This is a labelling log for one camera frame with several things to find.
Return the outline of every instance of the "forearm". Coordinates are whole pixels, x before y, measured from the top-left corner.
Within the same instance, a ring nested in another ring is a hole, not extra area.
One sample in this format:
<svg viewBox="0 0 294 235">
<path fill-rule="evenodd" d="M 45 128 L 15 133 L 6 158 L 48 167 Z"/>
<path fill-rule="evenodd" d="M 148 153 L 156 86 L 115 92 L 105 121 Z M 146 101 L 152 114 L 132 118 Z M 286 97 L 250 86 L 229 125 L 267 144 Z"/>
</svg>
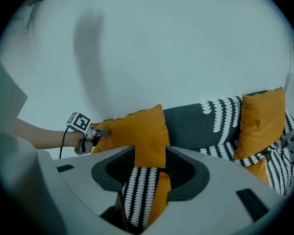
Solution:
<svg viewBox="0 0 294 235">
<path fill-rule="evenodd" d="M 28 140 L 36 149 L 51 149 L 61 146 L 64 131 L 45 130 L 17 119 L 12 133 Z M 72 132 L 66 134 L 64 146 L 71 146 L 69 140 L 73 134 Z"/>
</svg>

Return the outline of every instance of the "sofa backrest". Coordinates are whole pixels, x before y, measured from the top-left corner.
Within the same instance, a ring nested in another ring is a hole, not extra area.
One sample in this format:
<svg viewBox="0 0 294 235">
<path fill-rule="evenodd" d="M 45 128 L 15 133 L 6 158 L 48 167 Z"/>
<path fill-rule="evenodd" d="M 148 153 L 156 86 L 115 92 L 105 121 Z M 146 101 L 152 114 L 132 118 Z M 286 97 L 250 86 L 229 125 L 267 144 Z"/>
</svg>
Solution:
<svg viewBox="0 0 294 235">
<path fill-rule="evenodd" d="M 163 110 L 170 145 L 197 150 L 238 140 L 242 104 L 236 96 Z"/>
</svg>

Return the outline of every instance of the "hand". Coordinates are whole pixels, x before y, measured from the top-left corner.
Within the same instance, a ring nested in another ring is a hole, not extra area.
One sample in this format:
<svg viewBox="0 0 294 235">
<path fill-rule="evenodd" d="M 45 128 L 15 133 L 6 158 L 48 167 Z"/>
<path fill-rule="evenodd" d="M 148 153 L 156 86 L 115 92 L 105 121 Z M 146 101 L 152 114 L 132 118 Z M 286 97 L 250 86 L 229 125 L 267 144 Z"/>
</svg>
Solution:
<svg viewBox="0 0 294 235">
<path fill-rule="evenodd" d="M 64 147 L 79 148 L 80 143 L 85 139 L 84 133 L 80 131 L 67 132 L 64 138 Z"/>
</svg>

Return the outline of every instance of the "wall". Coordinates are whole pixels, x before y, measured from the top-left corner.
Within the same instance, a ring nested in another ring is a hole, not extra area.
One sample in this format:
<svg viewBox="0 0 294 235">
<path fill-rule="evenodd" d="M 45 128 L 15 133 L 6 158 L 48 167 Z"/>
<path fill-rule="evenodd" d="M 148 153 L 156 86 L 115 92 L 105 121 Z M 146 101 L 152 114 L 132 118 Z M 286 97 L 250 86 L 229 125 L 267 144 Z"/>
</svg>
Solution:
<svg viewBox="0 0 294 235">
<path fill-rule="evenodd" d="M 13 72 L 43 128 L 284 87 L 290 69 L 271 0 L 44 0 L 31 23 L 34 66 Z"/>
</svg>

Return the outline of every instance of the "black cable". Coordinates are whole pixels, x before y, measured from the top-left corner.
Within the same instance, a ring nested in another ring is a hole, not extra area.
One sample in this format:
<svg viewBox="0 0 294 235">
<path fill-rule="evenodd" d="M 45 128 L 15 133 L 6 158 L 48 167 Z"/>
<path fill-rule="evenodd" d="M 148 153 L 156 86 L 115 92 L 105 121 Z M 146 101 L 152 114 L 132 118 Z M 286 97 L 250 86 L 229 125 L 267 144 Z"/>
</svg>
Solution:
<svg viewBox="0 0 294 235">
<path fill-rule="evenodd" d="M 66 130 L 65 130 L 65 132 L 64 132 L 64 134 L 63 134 L 63 139 L 62 139 L 62 143 L 61 143 L 61 147 L 60 147 L 60 155 L 59 155 L 59 159 L 61 159 L 62 148 L 63 148 L 63 143 L 64 143 L 64 138 L 65 138 L 66 133 L 68 132 L 69 127 L 70 127 L 70 126 L 68 125 L 68 127 L 66 128 Z"/>
</svg>

